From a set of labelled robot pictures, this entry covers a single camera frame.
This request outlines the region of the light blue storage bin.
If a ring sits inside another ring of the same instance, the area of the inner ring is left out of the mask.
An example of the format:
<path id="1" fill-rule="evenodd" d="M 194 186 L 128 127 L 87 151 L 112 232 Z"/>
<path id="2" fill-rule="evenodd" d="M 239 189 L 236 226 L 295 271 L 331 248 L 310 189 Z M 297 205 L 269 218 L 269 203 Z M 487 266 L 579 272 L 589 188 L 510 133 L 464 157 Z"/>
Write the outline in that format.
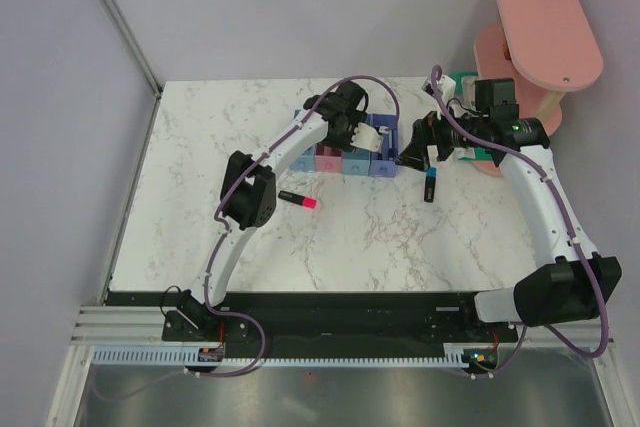
<path id="1" fill-rule="evenodd" d="M 371 152 L 355 149 L 342 153 L 342 174 L 346 176 L 368 176 L 371 163 Z"/>

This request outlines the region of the pink storage bin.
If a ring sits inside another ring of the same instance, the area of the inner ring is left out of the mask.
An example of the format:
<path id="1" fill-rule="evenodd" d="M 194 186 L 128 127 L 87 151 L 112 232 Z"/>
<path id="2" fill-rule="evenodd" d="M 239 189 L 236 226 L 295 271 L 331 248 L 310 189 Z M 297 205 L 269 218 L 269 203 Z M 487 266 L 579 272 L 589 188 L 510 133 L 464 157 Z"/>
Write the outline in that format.
<path id="1" fill-rule="evenodd" d="M 342 152 L 338 149 L 317 144 L 315 146 L 314 159 L 317 172 L 337 174 L 342 172 Z"/>

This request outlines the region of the purple storage bin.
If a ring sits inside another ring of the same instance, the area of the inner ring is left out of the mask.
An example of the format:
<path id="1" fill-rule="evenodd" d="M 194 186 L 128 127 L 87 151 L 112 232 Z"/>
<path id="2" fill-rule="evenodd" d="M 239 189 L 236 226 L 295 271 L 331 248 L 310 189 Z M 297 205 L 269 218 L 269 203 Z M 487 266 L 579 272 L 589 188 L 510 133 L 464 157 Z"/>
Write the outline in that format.
<path id="1" fill-rule="evenodd" d="M 395 148 L 396 148 L 396 156 L 398 154 L 398 131 L 393 127 L 393 123 L 396 118 L 393 115 L 386 114 L 372 114 L 370 116 L 370 124 L 374 128 L 378 128 L 380 126 L 387 126 L 389 130 L 394 130 L 395 135 Z M 371 163 L 369 169 L 370 177 L 385 177 L 385 178 L 395 178 L 399 166 L 395 164 L 395 159 L 389 161 L 387 158 L 387 145 L 385 141 L 386 135 L 384 136 L 382 150 L 380 152 L 374 152 L 371 154 Z"/>

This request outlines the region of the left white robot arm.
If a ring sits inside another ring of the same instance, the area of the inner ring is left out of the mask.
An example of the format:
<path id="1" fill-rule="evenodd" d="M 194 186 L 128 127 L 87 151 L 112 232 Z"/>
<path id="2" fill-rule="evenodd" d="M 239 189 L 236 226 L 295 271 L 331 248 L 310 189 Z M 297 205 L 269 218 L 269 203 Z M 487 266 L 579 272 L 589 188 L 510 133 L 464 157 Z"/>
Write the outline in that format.
<path id="1" fill-rule="evenodd" d="M 219 316 L 211 310 L 224 300 L 229 280 L 250 238 L 273 216 L 276 181 L 304 151 L 329 141 L 349 151 L 366 111 L 358 108 L 368 94 L 353 77 L 343 79 L 325 93 L 310 98 L 277 138 L 252 154 L 234 152 L 228 160 L 214 220 L 223 232 L 210 258 L 192 286 L 178 301 L 185 329 L 198 340 L 208 340 L 219 329 Z"/>

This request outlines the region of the blue cap black highlighter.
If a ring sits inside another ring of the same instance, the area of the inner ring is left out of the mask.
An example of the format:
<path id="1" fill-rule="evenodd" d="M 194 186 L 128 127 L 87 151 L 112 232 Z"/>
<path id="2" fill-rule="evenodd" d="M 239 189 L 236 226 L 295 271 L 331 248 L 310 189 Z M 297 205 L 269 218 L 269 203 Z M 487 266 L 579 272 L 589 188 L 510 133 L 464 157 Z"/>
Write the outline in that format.
<path id="1" fill-rule="evenodd" d="M 426 203 L 433 203 L 435 198 L 437 169 L 429 167 L 425 174 L 424 196 Z"/>

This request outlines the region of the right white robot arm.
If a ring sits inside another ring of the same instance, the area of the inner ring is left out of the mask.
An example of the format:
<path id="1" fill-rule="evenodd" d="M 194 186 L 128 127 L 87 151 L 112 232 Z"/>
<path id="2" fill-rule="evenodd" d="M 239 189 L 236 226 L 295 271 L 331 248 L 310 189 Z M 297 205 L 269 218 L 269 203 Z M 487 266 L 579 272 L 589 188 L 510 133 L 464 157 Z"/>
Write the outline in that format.
<path id="1" fill-rule="evenodd" d="M 439 105 L 417 119 L 398 165 L 425 172 L 429 147 L 446 161 L 457 149 L 482 147 L 514 188 L 531 235 L 536 269 L 511 288 L 482 291 L 458 315 L 467 339 L 483 339 L 494 322 L 546 326 L 599 317 L 621 279 L 614 257 L 603 257 L 580 227 L 557 176 L 550 139 L 536 117 L 522 118 L 512 79 L 475 84 L 477 112 L 460 117 L 447 106 L 447 76 L 426 91 Z"/>

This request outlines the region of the blue cap whiteboard marker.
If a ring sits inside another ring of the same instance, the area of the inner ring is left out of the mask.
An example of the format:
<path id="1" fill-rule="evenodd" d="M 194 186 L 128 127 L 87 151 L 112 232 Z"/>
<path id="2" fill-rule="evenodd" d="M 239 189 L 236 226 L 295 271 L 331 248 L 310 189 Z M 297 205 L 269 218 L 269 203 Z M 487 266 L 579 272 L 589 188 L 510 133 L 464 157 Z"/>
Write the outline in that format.
<path id="1" fill-rule="evenodd" d="M 387 145 L 387 158 L 389 161 L 394 160 L 396 157 L 396 148 L 395 148 L 395 135 L 394 130 L 391 129 L 386 134 L 386 145 Z"/>

